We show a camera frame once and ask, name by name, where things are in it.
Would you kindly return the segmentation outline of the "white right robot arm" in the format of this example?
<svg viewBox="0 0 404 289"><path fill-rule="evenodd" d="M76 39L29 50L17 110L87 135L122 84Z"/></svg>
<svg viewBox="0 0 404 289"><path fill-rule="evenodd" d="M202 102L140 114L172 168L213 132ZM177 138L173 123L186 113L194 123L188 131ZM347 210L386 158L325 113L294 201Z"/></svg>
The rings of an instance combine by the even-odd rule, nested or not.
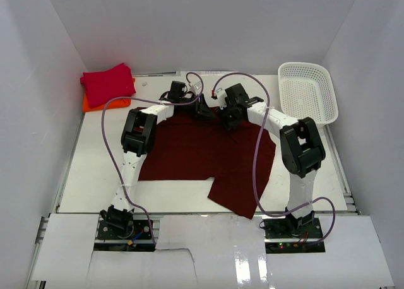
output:
<svg viewBox="0 0 404 289"><path fill-rule="evenodd" d="M317 171L326 157L318 128L310 117L296 119L269 107L259 97L249 97L241 84L212 92L218 101L216 113L225 129L235 129L242 121L263 126L280 141L284 167L290 176L289 199L283 214L294 232L314 219L313 189Z"/></svg>

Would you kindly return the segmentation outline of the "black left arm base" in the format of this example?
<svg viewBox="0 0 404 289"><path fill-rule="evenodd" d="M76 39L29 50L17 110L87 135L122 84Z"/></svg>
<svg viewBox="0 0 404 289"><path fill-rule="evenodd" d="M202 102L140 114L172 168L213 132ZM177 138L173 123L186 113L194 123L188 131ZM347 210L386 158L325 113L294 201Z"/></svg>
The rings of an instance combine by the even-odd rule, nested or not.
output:
<svg viewBox="0 0 404 289"><path fill-rule="evenodd" d="M151 227L148 220L133 220L126 229L100 219L94 242L95 251L154 252Z"/></svg>

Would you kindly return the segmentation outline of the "dark red t-shirt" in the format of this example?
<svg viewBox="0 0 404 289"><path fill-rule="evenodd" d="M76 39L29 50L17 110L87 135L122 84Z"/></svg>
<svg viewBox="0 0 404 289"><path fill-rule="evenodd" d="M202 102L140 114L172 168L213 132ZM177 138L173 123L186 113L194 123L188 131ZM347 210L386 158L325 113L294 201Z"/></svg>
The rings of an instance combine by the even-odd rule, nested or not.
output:
<svg viewBox="0 0 404 289"><path fill-rule="evenodd" d="M197 120L182 111L157 125L155 144L139 179L213 178L208 198L251 219L257 207L253 186L263 194L275 148L268 132L248 121L226 131L218 119Z"/></svg>

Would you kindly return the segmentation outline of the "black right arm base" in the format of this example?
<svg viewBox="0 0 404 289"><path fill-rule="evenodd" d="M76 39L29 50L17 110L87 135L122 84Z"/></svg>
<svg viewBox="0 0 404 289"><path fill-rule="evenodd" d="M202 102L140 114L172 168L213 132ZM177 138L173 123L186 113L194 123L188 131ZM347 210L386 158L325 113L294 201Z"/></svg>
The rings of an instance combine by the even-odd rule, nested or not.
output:
<svg viewBox="0 0 404 289"><path fill-rule="evenodd" d="M264 230L267 254L308 254L325 253L324 242L314 244L323 237L319 218L298 230L284 218L263 219L259 228Z"/></svg>

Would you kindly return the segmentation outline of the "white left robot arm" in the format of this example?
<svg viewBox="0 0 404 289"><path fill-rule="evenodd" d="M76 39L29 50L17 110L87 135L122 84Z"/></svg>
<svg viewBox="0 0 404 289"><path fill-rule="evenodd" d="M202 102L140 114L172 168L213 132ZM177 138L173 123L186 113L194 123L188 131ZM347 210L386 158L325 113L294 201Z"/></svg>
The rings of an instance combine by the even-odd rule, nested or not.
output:
<svg viewBox="0 0 404 289"><path fill-rule="evenodd" d="M121 134L121 146L123 150L122 165L118 166L116 159L107 141L105 133L105 114L102 111L101 130L102 138L107 152L116 168L119 178L119 187L111 205L103 209L100 215L107 224L109 230L120 239L131 239L136 233L134 222L134 209L138 208L146 215L150 238L154 239L152 221L147 210L135 204L131 200L131 193L136 189L142 165L148 154L152 152L157 135L157 125L174 116L176 107L192 107L198 113L202 112L201 104L205 101L203 96L204 82L198 77L197 82L187 80L186 86L191 93L186 98L183 91L183 83L173 81L170 90L165 92L157 101L141 100L150 103L151 106L145 109L131 109L128 112Z"/></svg>

